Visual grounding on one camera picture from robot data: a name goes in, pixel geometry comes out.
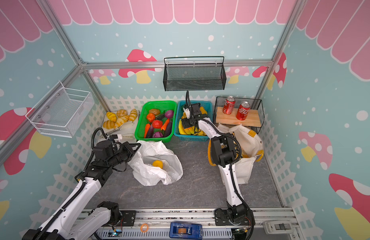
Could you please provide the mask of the white plastic grocery bag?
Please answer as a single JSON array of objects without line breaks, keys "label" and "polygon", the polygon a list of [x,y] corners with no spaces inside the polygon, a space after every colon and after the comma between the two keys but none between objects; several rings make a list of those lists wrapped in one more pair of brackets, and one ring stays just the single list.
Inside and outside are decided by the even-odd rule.
[{"label": "white plastic grocery bag", "polygon": [[172,184],[182,178],[182,164],[163,142],[138,141],[141,147],[129,162],[134,178],[143,186]]}]

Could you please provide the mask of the yellow peach fruit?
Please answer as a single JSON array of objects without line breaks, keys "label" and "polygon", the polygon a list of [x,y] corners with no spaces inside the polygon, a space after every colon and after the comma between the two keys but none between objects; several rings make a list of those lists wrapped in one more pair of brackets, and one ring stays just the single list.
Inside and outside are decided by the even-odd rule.
[{"label": "yellow peach fruit", "polygon": [[160,169],[163,169],[164,164],[163,164],[163,162],[162,162],[162,161],[160,161],[160,160],[156,160],[156,161],[154,161],[154,162],[152,163],[152,166],[153,166],[153,167],[158,167],[158,168],[160,168]]}]

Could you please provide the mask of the white canvas tote bag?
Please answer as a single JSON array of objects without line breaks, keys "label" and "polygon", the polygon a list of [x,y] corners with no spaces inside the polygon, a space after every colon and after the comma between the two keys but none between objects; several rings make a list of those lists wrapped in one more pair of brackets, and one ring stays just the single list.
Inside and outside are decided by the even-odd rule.
[{"label": "white canvas tote bag", "polygon": [[264,156],[263,141],[259,135],[243,125],[227,127],[217,126],[222,133],[234,134],[242,149],[242,159],[235,164],[237,182],[239,185],[249,182],[254,162],[260,161]]}]

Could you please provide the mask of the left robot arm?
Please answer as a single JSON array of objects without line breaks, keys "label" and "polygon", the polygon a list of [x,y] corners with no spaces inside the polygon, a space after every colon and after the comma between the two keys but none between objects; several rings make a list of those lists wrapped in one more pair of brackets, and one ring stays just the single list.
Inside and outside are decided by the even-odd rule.
[{"label": "left robot arm", "polygon": [[77,218],[92,197],[105,185],[119,164],[126,165],[141,147],[140,143],[116,142],[102,128],[95,129],[91,138],[91,155],[84,169],[76,175],[78,182],[60,207],[36,230],[29,229],[24,240],[86,240],[97,230],[108,225],[112,228],[123,222],[119,205],[100,203],[78,225]]}]

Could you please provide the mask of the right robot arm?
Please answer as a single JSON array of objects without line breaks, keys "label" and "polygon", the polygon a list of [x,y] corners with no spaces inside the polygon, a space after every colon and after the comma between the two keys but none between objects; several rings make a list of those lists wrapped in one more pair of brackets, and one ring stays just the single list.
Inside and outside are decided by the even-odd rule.
[{"label": "right robot arm", "polygon": [[242,149],[234,135],[222,133],[211,121],[207,114],[203,114],[200,106],[190,100],[189,91],[185,94],[184,112],[186,118],[182,120],[185,129],[194,127],[203,131],[210,139],[210,160],[218,166],[227,195],[226,215],[233,225],[248,224],[254,228],[253,211],[243,199],[236,176],[235,164],[242,158]]}]

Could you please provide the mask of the white cutting board tray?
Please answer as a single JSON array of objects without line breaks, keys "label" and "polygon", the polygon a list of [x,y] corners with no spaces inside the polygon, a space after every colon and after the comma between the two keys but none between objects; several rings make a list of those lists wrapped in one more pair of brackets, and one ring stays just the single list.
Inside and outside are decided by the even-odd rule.
[{"label": "white cutting board tray", "polygon": [[102,128],[106,135],[118,137],[117,142],[136,143],[135,131],[139,116],[140,111],[137,109],[107,112]]}]

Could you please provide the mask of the purple onion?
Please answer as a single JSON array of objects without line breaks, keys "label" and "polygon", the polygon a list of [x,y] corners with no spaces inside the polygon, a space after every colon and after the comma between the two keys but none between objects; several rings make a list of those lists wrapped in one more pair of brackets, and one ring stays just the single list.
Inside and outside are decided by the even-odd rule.
[{"label": "purple onion", "polygon": [[168,110],[168,111],[165,112],[165,117],[167,119],[172,119],[173,116],[174,116],[174,111],[173,110]]}]

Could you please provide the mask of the metal tongs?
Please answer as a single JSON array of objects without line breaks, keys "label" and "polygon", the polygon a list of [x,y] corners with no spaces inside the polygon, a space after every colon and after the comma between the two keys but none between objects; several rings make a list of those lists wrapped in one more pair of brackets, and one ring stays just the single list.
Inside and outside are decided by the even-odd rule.
[{"label": "metal tongs", "polygon": [[121,131],[121,130],[124,130],[124,129],[131,128],[133,125],[134,125],[134,123],[133,123],[133,122],[127,122],[127,123],[125,123],[125,124],[121,125],[120,127],[116,127],[115,129],[110,130],[110,131],[107,131],[107,132],[105,132],[105,133],[106,133],[106,135],[108,135],[108,136],[109,136],[109,135],[112,135],[112,134],[114,134],[114,133],[116,133],[116,132],[118,132],[118,131]]}]

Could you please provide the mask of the left red cola can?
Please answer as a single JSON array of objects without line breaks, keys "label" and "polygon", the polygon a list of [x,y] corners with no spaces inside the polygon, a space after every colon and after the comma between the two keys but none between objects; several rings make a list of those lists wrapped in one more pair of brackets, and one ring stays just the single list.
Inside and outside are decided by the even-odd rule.
[{"label": "left red cola can", "polygon": [[223,113],[226,115],[230,115],[235,106],[235,98],[234,96],[228,96],[224,101],[223,106]]}]

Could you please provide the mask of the red cola can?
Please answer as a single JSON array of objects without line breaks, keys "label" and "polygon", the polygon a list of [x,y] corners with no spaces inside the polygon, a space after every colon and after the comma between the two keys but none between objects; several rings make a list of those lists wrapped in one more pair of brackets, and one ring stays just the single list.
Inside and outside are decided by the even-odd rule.
[{"label": "red cola can", "polygon": [[242,102],[237,110],[236,118],[240,121],[245,120],[247,118],[249,110],[250,103],[247,101]]},{"label": "red cola can", "polygon": [[223,106],[223,113],[226,115],[230,115],[235,106],[235,98],[234,96],[228,96],[224,101]]}]

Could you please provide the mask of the red tomato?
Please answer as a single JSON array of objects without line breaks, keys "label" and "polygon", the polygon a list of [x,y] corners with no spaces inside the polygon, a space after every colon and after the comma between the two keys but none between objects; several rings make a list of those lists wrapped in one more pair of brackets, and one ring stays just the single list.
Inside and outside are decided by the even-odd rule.
[{"label": "red tomato", "polygon": [[161,120],[154,120],[152,122],[152,127],[154,129],[161,129],[162,125],[163,125],[163,122]]}]

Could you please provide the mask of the long orange carrot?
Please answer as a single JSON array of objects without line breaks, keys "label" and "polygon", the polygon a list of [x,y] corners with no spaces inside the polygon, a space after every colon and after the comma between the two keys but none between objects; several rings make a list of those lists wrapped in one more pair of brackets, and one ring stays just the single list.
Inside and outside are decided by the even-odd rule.
[{"label": "long orange carrot", "polygon": [[146,137],[147,137],[148,132],[149,132],[149,130],[150,130],[150,127],[151,127],[151,125],[150,125],[150,124],[146,124],[146,126],[145,126],[144,138],[146,138]]}]

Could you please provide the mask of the right red cola can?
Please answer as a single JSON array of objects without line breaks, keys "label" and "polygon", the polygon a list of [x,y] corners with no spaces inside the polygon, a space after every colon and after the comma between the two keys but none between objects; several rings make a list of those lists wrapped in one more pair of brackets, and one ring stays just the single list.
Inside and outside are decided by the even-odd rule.
[{"label": "right red cola can", "polygon": [[247,101],[242,102],[237,110],[236,118],[240,121],[245,120],[247,118],[249,110],[250,103]]}]

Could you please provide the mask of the orange rubber band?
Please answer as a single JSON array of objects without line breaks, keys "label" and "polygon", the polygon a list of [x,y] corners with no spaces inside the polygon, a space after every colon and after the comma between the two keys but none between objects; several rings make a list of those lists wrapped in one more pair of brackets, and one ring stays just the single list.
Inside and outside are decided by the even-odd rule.
[{"label": "orange rubber band", "polygon": [[140,231],[142,233],[147,233],[149,231],[149,225],[147,223],[144,223],[140,226]]}]

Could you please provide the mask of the blue tape dispenser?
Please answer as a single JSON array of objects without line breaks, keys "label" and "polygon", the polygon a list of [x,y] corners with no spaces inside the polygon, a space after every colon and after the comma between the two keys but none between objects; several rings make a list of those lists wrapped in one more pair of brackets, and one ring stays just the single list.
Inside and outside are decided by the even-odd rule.
[{"label": "blue tape dispenser", "polygon": [[175,239],[202,240],[202,225],[172,222],[169,237]]}]

